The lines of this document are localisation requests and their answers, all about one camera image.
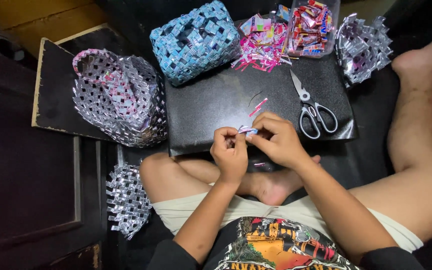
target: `clear plastic box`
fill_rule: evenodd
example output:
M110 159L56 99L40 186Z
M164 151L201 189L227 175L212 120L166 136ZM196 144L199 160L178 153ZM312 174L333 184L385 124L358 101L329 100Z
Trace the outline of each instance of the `clear plastic box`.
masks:
M296 9L298 9L300 6L307 6L308 0L293 0L293 5L291 7L291 12L289 14L289 22L288 22L288 31L286 34L285 39L285 53L287 53L290 56L304 56L304 57L311 57L311 58L321 58L327 54L330 54L333 52L334 44L335 44L335 38L336 38L336 30L338 27L338 16L339 16L339 6L341 4L341 0L318 0L317 2L324 4L327 6L328 10L331 11L332 14L332 25L330 29L326 29L327 34L326 38L327 41L324 44L324 49L320 50L320 52L314 52L314 51L305 51L302 47L297 47L295 50L290 50L288 46L290 41L290 35L293 35L294 33L291 31L293 29L293 24L295 23L293 18L294 12Z

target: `blue woven basket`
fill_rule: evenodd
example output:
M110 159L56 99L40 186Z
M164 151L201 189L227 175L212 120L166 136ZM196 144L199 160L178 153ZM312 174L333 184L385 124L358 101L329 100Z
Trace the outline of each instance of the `blue woven basket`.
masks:
M161 70L174 86L241 54L238 30L217 0L153 29L149 38Z

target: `plastic container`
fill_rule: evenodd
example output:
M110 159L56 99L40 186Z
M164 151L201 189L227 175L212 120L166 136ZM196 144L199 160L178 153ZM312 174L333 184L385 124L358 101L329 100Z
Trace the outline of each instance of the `plastic container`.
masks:
M284 52L287 53L290 56L304 56L304 57L311 57L311 58L321 58L327 54L330 54L333 52L335 39L336 39L336 30L338 27L338 16L339 16L339 6L341 4L341 0L318 0L317 2L324 4L327 6L328 10L331 12L331 18L332 23L330 28L326 29L326 38L327 41L324 43L324 49L321 50L310 50L310 49L304 49L302 46L297 46L297 48L294 46L293 42L293 49L291 49L290 41L291 40L297 40L299 34L294 33L294 31L291 31L291 29L295 29L295 20L293 20L294 13L299 7L301 6L308 6L309 3L308 0L293 0L293 5L291 7L291 12L289 14L289 22L288 22L288 31L286 34L285 39L285 50Z

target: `woven candy wrapper strip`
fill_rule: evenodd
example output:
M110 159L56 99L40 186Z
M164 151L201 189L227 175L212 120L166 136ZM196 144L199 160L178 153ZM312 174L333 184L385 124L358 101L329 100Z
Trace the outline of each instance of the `woven candy wrapper strip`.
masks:
M174 86L241 55L238 30L217 0L153 29L149 38Z
M112 213L108 220L117 222L117 226L111 226L111 230L120 231L131 240L147 222L153 205L141 184L138 166L127 163L117 165L109 175L112 180L106 181L106 194L113 199L106 201L109 205L107 211Z
M88 49L72 64L80 77L73 101L84 120L130 147L151 147L166 140L162 78L147 61Z
M361 83L371 77L371 72L380 70L391 62L389 47L392 40L388 37L383 22L385 17L376 17L371 25L364 25L356 13L344 18L336 33L336 54L338 63L343 67L345 86Z

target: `scissor blade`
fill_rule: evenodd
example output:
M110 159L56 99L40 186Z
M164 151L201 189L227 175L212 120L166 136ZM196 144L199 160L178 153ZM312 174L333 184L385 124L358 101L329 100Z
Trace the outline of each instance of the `scissor blade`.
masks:
M289 71L291 72L291 78L293 79L294 87L296 88L297 94L301 97L306 91L301 86L301 81L298 79L296 74L294 74L292 70Z

